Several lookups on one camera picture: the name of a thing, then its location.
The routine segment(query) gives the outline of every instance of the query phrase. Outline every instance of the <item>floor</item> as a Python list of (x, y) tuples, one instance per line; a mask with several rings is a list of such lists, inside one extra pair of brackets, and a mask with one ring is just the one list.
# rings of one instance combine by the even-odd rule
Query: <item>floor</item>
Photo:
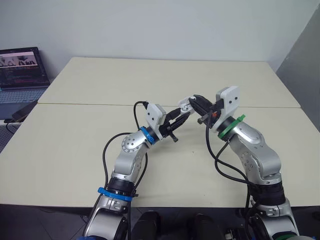
[[(161, 215), (161, 240), (186, 239), (186, 220), (195, 213), (213, 218), (223, 231), (243, 227), (235, 208), (133, 207), (132, 227), (142, 213), (154, 210)], [(313, 217), (320, 206), (293, 208), (302, 235), (320, 240), (320, 219)], [(0, 205), (0, 239), (2, 240), (75, 240), (82, 235), (86, 216), (35, 206)]]

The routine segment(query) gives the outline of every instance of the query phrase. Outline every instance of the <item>gray wall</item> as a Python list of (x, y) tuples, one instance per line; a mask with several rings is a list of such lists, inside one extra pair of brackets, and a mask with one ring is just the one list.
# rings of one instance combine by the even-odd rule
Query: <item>gray wall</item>
[(0, 0), (0, 49), (73, 56), (266, 61), (276, 70), (319, 0)]
[(320, 7), (276, 72), (320, 131)]

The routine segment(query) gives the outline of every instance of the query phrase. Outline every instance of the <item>green ring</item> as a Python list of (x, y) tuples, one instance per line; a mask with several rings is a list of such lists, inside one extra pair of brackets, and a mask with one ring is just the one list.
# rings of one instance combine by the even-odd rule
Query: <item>green ring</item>
[(286, 235), (278, 236), (275, 240), (286, 240), (286, 239), (292, 238), (292, 237), (294, 237), (294, 236), (297, 236), (297, 235), (294, 235), (294, 234), (286, 234)]
[(236, 120), (234, 120), (229, 126), (223, 130), (218, 137), (222, 139), (231, 129), (233, 129), (235, 126), (237, 126), (238, 123), (242, 122), (242, 120), (245, 118), (245, 115), (242, 114), (240, 117), (238, 117)]

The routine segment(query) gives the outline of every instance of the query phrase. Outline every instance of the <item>robotic arm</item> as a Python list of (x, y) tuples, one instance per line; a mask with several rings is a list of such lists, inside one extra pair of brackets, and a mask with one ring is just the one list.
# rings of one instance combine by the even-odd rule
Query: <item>robotic arm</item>
[(143, 157), (156, 142), (167, 136), (172, 137), (174, 142), (178, 141), (173, 131), (193, 113), (189, 101), (181, 102), (180, 106), (181, 108), (167, 114), (158, 104), (149, 103), (147, 105), (148, 127), (143, 126), (123, 139), (111, 179), (106, 188), (98, 189), (100, 196), (83, 231), (85, 237), (97, 236), (106, 240), (126, 238), (128, 221), (124, 214), (129, 211), (130, 202), (135, 196), (135, 184)]
[(136, 182), (146, 152), (167, 136), (178, 141), (173, 131), (188, 117), (197, 112), (198, 123), (209, 125), (213, 132), (239, 156), (245, 170), (257, 210), (250, 216), (250, 223), (258, 240), (298, 240), (299, 232), (285, 197), (280, 173), (279, 156), (265, 142), (263, 135), (243, 122), (244, 115), (233, 118), (239, 106), (239, 88), (231, 86), (216, 94), (216, 102), (200, 95), (186, 97), (179, 108), (168, 114), (158, 104), (149, 103), (146, 108), (148, 127), (141, 127), (127, 135), (106, 187), (100, 187), (96, 204), (89, 216), (84, 236), (98, 236), (107, 240), (124, 240), (128, 222), (124, 214), (135, 196)]
[(224, 88), (216, 94), (212, 104), (202, 96), (189, 99), (193, 109), (201, 115), (198, 122), (209, 124), (218, 137), (229, 142), (238, 155), (248, 180), (257, 213), (250, 216), (251, 226), (258, 240), (287, 239), (299, 236), (298, 228), (285, 197), (281, 178), (281, 162), (277, 153), (265, 142), (263, 135), (243, 122), (244, 115), (232, 116), (239, 105), (239, 89)]

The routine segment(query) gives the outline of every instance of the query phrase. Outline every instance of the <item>laptop keyboard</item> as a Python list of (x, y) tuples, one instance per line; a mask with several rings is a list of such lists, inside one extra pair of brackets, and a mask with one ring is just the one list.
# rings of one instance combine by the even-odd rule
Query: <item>laptop keyboard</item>
[(38, 100), (44, 92), (44, 89), (30, 91), (0, 91), (0, 104), (32, 103), (33, 101)]

